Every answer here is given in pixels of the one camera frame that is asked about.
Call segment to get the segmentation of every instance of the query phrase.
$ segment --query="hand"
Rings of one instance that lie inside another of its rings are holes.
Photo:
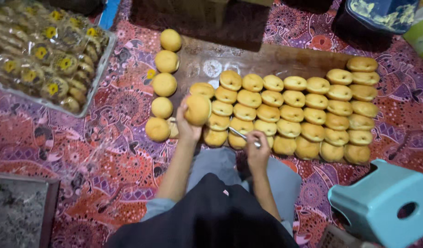
[[[264,132],[251,131],[246,134],[247,146],[246,153],[248,156],[248,167],[253,177],[259,173],[267,172],[267,163],[271,154],[270,146]],[[260,148],[257,149],[254,142],[260,142]]]
[[[193,126],[184,118],[184,113],[186,112],[187,108],[188,106],[186,104],[186,98],[184,98],[181,102],[181,106],[178,107],[176,112],[179,141],[196,145],[198,140],[201,138],[202,127]]]

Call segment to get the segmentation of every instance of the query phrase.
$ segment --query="person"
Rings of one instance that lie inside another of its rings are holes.
[[[177,147],[147,213],[140,223],[122,226],[106,247],[297,248],[292,223],[302,178],[270,157],[260,131],[246,135],[250,180],[242,181],[234,169],[231,148],[194,156],[202,128],[184,119],[186,109],[182,104],[177,110]]]

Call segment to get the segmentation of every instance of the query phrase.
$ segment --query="floral mat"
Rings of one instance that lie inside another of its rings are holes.
[[[423,172],[423,60],[400,36],[384,52],[364,52],[338,38],[331,24],[339,4],[334,0],[326,13],[312,14],[275,0],[263,42],[375,58],[381,112],[371,158]],[[0,172],[61,180],[52,247],[101,247],[121,225],[138,222],[176,147],[176,140],[154,143],[143,131],[160,50],[156,30],[169,25],[134,25],[131,6],[130,0],[119,6],[113,25],[118,44],[85,118],[0,92]],[[303,179],[294,237],[301,247],[315,248],[325,226],[339,223],[328,189],[350,184],[369,167],[279,159]],[[423,238],[414,245],[423,247]]]

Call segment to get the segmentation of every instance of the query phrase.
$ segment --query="blue plastic stool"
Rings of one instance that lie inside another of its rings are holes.
[[[357,183],[334,185],[329,203],[347,218],[350,225],[344,227],[351,234],[404,248],[423,237],[423,173],[381,159],[371,164],[377,169]]]

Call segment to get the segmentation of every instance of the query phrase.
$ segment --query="round bun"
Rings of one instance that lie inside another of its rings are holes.
[[[327,162],[338,162],[343,158],[343,147],[336,147],[329,143],[320,144],[320,156]]]
[[[380,81],[380,76],[375,71],[373,72],[353,72],[352,82],[362,85],[373,86]]]
[[[256,118],[256,109],[237,103],[233,107],[233,114],[243,121],[252,121]]]
[[[227,140],[228,132],[225,131],[214,131],[207,128],[204,128],[203,138],[204,142],[210,147],[220,147]]]
[[[280,119],[276,125],[277,132],[286,138],[296,138],[300,134],[300,123]]]
[[[329,91],[329,82],[326,79],[312,77],[306,80],[306,91],[309,93],[325,95]]]
[[[332,69],[326,74],[331,84],[348,85],[352,82],[352,74],[347,70]]]
[[[276,107],[271,107],[265,104],[261,104],[256,110],[256,115],[259,119],[274,123],[280,119],[280,111]]]
[[[349,135],[346,131],[336,131],[325,127],[325,142],[341,147],[348,141]]]
[[[319,155],[320,142],[311,142],[308,139],[299,136],[296,138],[296,150],[294,153],[298,158],[311,160]]]
[[[348,86],[333,84],[329,87],[326,96],[333,100],[349,101],[352,98],[352,92]]]
[[[343,131],[348,129],[349,121],[345,116],[338,116],[332,113],[327,113],[325,126],[332,130]]]
[[[281,92],[283,90],[283,81],[282,79],[274,75],[265,76],[264,88],[272,91]]]
[[[153,100],[151,110],[156,117],[165,119],[172,115],[173,105],[168,98],[158,97]]]
[[[247,142],[239,135],[234,134],[233,132],[228,133],[228,143],[235,150],[244,149]]]
[[[214,96],[214,88],[209,83],[196,82],[192,86],[190,86],[190,94],[200,94],[211,99]]]
[[[219,100],[214,100],[211,103],[211,111],[215,115],[219,116],[230,116],[233,113],[233,105],[228,103],[223,103]]]
[[[233,104],[236,101],[237,92],[219,86],[214,93],[214,97],[223,103]]]
[[[362,115],[368,118],[374,118],[380,111],[376,105],[371,102],[351,101],[354,114]]]
[[[350,115],[348,120],[350,122],[349,128],[352,130],[369,131],[375,126],[373,119],[358,114]]]
[[[350,143],[357,146],[366,146],[373,141],[373,134],[370,131],[348,130]]]
[[[324,110],[328,106],[328,99],[324,95],[309,93],[305,95],[305,105],[313,109]]]
[[[270,147],[270,149],[272,149],[273,145],[274,145],[274,137],[273,136],[267,136],[267,142],[268,142],[268,146]]]
[[[329,100],[328,111],[339,116],[350,116],[352,114],[352,105],[348,101]]]
[[[262,98],[259,93],[240,90],[237,93],[237,102],[247,107],[257,109],[262,104]]]
[[[181,48],[182,41],[181,36],[173,29],[166,29],[161,33],[161,37],[159,38],[161,42],[161,46],[165,50],[169,50],[172,52],[176,52]]]
[[[313,142],[320,142],[325,138],[325,129],[322,126],[314,125],[308,122],[300,124],[303,137]]]
[[[316,110],[312,108],[304,108],[303,116],[305,121],[315,125],[323,125],[326,120],[326,113],[323,110]]]
[[[251,92],[259,92],[264,87],[264,80],[256,74],[248,74],[242,79],[242,88]]]
[[[343,156],[352,164],[363,164],[368,162],[371,151],[368,146],[356,146],[346,144],[343,150]]]
[[[294,138],[276,135],[276,137],[274,137],[273,150],[277,154],[293,155],[296,150],[296,140]]]
[[[305,95],[300,91],[286,90],[282,96],[284,102],[291,107],[302,108],[305,105]]]
[[[286,121],[301,122],[303,121],[303,110],[301,108],[295,108],[288,105],[282,105],[279,109],[280,116]]]
[[[241,76],[233,70],[225,70],[219,77],[221,86],[227,90],[238,91],[242,86]]]
[[[262,102],[271,107],[279,108],[283,104],[282,94],[277,91],[266,90],[260,94]]]
[[[236,131],[242,134],[247,134],[254,129],[253,122],[251,121],[242,121],[238,118],[232,118],[230,121],[230,127],[234,128]]]
[[[373,58],[354,57],[348,60],[347,67],[351,71],[373,72],[377,70],[378,63]]]
[[[283,80],[283,87],[287,90],[306,89],[306,80],[298,76],[287,77]]]
[[[211,114],[209,120],[206,122],[206,125],[214,131],[224,131],[227,130],[228,125],[230,125],[230,117],[228,116],[219,116]]]
[[[157,95],[168,97],[175,93],[177,82],[176,78],[170,73],[159,73],[153,78],[151,85]]]
[[[202,126],[212,114],[212,102],[203,95],[191,95],[186,100],[185,119],[194,126]]]
[[[256,120],[254,122],[254,129],[264,132],[266,136],[273,136],[276,134],[277,126],[276,123]]]
[[[352,97],[359,101],[372,101],[377,96],[377,90],[372,86],[353,84],[349,88]]]
[[[150,117],[144,127],[147,136],[156,142],[161,142],[169,138],[170,128],[169,124],[164,119]]]
[[[178,70],[178,55],[171,51],[162,50],[155,56],[155,65],[159,72],[172,73]]]

